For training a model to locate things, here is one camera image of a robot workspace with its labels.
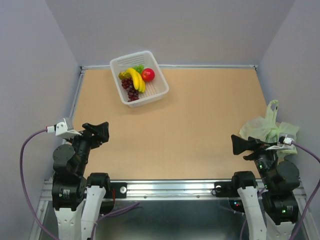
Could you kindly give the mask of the light green plastic bag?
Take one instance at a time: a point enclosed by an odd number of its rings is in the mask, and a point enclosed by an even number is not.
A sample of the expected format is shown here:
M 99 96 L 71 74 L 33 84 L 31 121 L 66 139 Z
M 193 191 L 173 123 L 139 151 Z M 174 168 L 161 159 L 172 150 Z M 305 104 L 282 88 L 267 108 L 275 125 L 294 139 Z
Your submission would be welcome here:
M 263 142 L 275 143 L 281 134 L 285 134 L 296 141 L 299 127 L 288 122 L 278 123 L 276 121 L 278 109 L 279 101 L 276 99 L 270 101 L 266 107 L 265 117 L 258 116 L 247 121 L 239 130 L 239 135 L 246 140 L 252 137 Z

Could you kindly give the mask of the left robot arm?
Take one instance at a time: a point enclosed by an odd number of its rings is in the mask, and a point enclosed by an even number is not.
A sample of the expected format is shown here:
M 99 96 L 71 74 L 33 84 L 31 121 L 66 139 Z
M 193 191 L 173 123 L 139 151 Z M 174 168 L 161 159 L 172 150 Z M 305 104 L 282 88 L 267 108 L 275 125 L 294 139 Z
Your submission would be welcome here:
M 68 118 L 47 128 L 66 140 L 52 154 L 51 195 L 61 240 L 93 240 L 103 198 L 111 193 L 107 173 L 84 176 L 91 150 L 109 141 L 109 123 L 84 123 L 82 128 L 76 131 Z

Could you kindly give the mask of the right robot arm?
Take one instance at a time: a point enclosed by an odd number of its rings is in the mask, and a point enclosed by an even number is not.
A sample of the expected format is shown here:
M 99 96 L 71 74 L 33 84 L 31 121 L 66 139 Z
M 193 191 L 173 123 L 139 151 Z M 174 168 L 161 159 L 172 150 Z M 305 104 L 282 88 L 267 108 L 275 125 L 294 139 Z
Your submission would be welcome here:
M 277 152 L 291 149 L 293 139 L 286 134 L 277 142 L 267 143 L 249 137 L 231 135 L 232 151 L 253 161 L 264 185 L 258 190 L 254 174 L 238 171 L 230 182 L 231 192 L 239 195 L 251 240 L 287 240 L 298 220 L 299 208 L 293 191 L 300 186 L 298 168 L 290 161 L 279 161 Z

